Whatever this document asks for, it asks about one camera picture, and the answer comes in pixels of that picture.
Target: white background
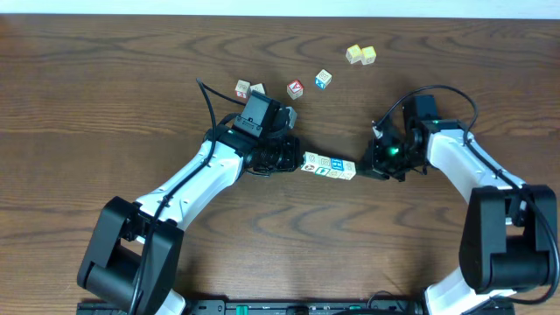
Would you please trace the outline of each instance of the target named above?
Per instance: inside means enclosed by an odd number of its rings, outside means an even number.
[[[0,0],[0,13],[560,18],[560,0]]]

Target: wooden table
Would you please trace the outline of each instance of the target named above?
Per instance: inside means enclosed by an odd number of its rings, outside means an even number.
[[[405,92],[449,84],[474,133],[529,183],[560,192],[560,24],[551,21],[140,16],[0,17],[0,313],[70,314],[103,205],[150,192],[210,127],[195,83],[263,82],[294,134],[358,159]],[[353,44],[372,66],[349,65]],[[313,84],[332,75],[325,91]],[[286,84],[300,79],[292,101]],[[443,116],[469,106],[437,92]],[[213,98],[218,119],[241,109]],[[350,182],[243,176],[185,235],[178,292],[229,298],[411,295],[458,265],[466,204],[445,176]],[[519,313],[558,313],[560,297]]]

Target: yellow cube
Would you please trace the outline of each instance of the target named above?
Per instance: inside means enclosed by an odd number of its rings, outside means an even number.
[[[377,54],[373,46],[363,48],[361,50],[361,64],[369,65],[370,63],[374,63],[376,56]]]
[[[361,49],[358,45],[346,49],[346,58],[351,64],[361,59]]]

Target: wood grain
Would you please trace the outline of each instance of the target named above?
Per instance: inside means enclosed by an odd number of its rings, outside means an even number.
[[[475,134],[529,183],[560,192],[560,24],[552,21],[149,16],[0,17],[0,313],[73,313],[100,209],[151,191],[209,128],[194,79],[263,82],[294,134],[360,158],[372,119],[427,84],[466,91]],[[372,66],[347,47],[374,45]],[[313,86],[322,69],[325,91]],[[288,82],[304,96],[292,101]],[[437,93],[444,116],[470,118]],[[216,115],[238,111],[214,101]],[[458,263],[466,205],[437,171],[405,183],[244,176],[187,230],[177,290],[230,298],[411,295]],[[560,297],[520,314],[558,313]]]

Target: green connector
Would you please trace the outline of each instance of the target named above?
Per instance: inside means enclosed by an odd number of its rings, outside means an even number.
[[[238,305],[235,308],[235,315],[249,315],[249,307],[244,305]]]

